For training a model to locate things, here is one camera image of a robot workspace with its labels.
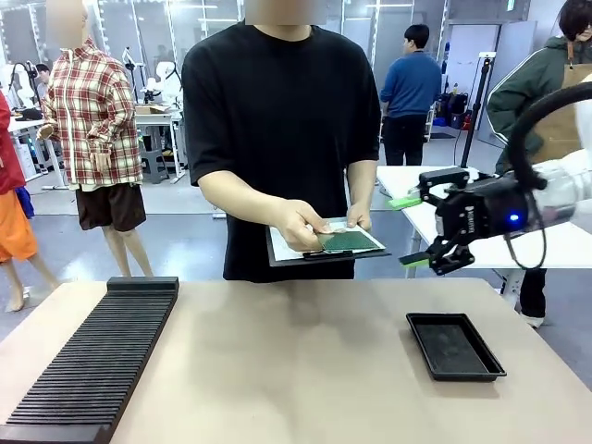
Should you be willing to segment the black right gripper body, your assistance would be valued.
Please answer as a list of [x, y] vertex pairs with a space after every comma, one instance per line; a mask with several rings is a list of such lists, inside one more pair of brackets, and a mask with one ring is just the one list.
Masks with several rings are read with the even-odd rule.
[[513, 177], [481, 178], [464, 189], [448, 187], [435, 206], [438, 236], [460, 245], [506, 236], [527, 228], [533, 193]]

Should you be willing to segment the green PCB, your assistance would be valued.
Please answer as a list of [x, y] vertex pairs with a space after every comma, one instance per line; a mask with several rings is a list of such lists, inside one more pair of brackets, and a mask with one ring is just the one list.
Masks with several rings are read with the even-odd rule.
[[363, 253], [385, 249], [363, 230], [340, 230], [330, 234], [318, 234], [317, 238], [327, 253]]

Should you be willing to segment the person's right forearm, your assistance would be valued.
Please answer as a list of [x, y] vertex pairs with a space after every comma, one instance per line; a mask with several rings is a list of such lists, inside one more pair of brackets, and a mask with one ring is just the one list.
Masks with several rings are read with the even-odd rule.
[[303, 225], [286, 199], [257, 191], [229, 171], [209, 173], [198, 180], [204, 198], [238, 219], [287, 230]]

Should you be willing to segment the black slotted PCB rack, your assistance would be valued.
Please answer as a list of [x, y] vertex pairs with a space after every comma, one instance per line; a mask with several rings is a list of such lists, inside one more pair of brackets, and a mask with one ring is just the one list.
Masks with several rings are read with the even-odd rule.
[[178, 295], [175, 277], [110, 278], [0, 425], [0, 444], [109, 444]]

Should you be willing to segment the person's left hand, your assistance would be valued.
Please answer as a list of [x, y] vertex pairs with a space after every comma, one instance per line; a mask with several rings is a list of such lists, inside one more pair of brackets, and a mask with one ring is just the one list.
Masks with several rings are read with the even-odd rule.
[[353, 203], [348, 210], [347, 226], [370, 232], [372, 228], [370, 206], [366, 203]]

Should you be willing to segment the person's right hand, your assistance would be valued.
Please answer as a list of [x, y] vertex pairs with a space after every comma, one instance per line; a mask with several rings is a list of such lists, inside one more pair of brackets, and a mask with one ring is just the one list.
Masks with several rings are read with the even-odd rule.
[[300, 200], [282, 199], [273, 226], [293, 251], [301, 253], [321, 251], [318, 235], [331, 232], [326, 220], [310, 204]]

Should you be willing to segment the white folding table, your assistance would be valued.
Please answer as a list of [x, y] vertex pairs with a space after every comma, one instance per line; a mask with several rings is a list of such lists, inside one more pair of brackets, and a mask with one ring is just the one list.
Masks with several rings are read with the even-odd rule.
[[[418, 182], [420, 174], [432, 171], [431, 166], [380, 166], [377, 179], [394, 199], [404, 197]], [[413, 226], [411, 253], [420, 251], [421, 243], [431, 243], [437, 235], [435, 208], [422, 203], [404, 208], [402, 213]], [[568, 222], [546, 229], [547, 254], [544, 267], [552, 269], [592, 269], [592, 234]], [[528, 233], [512, 241], [517, 258], [523, 265], [536, 265], [540, 259], [542, 236]], [[516, 294], [518, 280], [524, 271], [512, 260], [502, 237], [477, 240], [470, 245], [475, 261], [471, 269], [493, 270], [509, 280], [506, 291]]]

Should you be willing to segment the black bags pile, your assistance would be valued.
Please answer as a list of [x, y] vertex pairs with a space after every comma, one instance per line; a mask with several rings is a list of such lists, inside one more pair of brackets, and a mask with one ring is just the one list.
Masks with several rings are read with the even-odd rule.
[[436, 106], [436, 118], [446, 126], [459, 130], [463, 126], [469, 95], [446, 92], [440, 95]]

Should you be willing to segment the black tripod pole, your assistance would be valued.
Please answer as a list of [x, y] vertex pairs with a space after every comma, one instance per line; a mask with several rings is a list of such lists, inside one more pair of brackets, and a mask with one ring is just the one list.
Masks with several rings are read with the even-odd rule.
[[487, 79], [489, 76], [489, 71], [491, 70], [494, 60], [496, 58], [496, 52], [481, 52], [479, 54], [479, 60], [483, 62], [481, 70], [480, 70], [480, 78], [477, 84], [477, 90], [475, 99], [473, 101], [473, 108], [471, 113], [471, 120], [469, 124], [469, 130], [467, 131], [463, 151], [462, 151], [462, 158], [460, 167], [466, 168], [468, 164], [468, 158], [471, 150], [471, 145], [473, 142], [473, 138], [475, 136], [475, 127], [476, 123], [481, 111], [482, 101], [484, 90], [486, 87]]

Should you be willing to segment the black plastic tray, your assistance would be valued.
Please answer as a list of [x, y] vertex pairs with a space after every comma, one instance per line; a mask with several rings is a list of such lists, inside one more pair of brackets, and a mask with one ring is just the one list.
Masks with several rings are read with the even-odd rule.
[[490, 383], [507, 375], [466, 314], [408, 313], [406, 319], [434, 380]]

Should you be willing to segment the grey step stool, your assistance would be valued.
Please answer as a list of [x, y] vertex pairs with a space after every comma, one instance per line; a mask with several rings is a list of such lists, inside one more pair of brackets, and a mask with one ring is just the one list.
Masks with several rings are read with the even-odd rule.
[[156, 147], [150, 136], [139, 138], [142, 173], [145, 181], [159, 184], [169, 178], [162, 150]]

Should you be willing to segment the white background desk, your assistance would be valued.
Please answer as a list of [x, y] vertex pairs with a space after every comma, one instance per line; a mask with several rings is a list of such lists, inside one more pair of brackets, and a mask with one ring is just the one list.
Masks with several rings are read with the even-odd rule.
[[136, 124], [139, 138], [150, 136], [162, 150], [170, 183], [178, 182], [186, 173], [187, 162], [182, 112], [173, 110], [164, 115], [136, 116]]

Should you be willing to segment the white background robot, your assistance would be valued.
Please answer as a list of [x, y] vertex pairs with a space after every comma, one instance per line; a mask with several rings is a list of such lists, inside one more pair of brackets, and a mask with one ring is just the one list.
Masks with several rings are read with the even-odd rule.
[[181, 78], [175, 62], [158, 62], [155, 78], [146, 81], [143, 92], [143, 103], [164, 104], [181, 108]]

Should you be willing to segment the white desk with monitor stand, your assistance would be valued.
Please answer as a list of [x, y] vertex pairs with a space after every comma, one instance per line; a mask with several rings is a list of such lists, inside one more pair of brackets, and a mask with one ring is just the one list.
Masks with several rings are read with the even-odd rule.
[[50, 140], [37, 139], [37, 131], [43, 124], [42, 120], [10, 119], [8, 132], [13, 142], [18, 162], [27, 182], [50, 176], [53, 180], [43, 185], [44, 191], [62, 191], [65, 184], [61, 156], [56, 153]]

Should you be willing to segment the mannequin in red and orange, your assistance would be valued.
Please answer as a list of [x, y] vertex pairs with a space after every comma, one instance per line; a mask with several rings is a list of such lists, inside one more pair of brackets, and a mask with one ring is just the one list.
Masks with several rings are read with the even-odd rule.
[[24, 306], [25, 290], [14, 259], [28, 261], [51, 290], [57, 289], [60, 283], [39, 255], [31, 224], [17, 194], [17, 189], [25, 186], [25, 179], [8, 131], [10, 120], [10, 109], [0, 91], [0, 268], [10, 284], [6, 310], [17, 312]]

